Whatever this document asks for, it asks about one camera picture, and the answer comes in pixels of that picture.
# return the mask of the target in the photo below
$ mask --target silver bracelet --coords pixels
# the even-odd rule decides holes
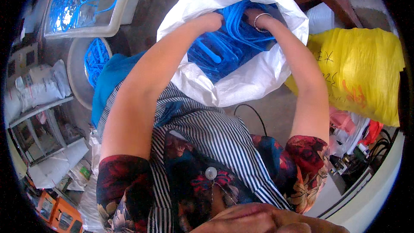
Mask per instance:
[[[258,30],[259,32],[261,32],[261,33],[267,33],[268,32],[268,30],[266,30],[266,29],[259,29],[259,28],[257,28],[256,27],[256,21],[257,21],[257,19],[259,18],[259,17],[261,17],[262,15],[268,15],[268,16],[272,16],[271,14],[269,14],[269,13],[261,13],[260,15],[257,15],[256,16],[256,18],[255,18],[255,20],[253,21],[253,27],[254,28],[256,28],[256,30]]]

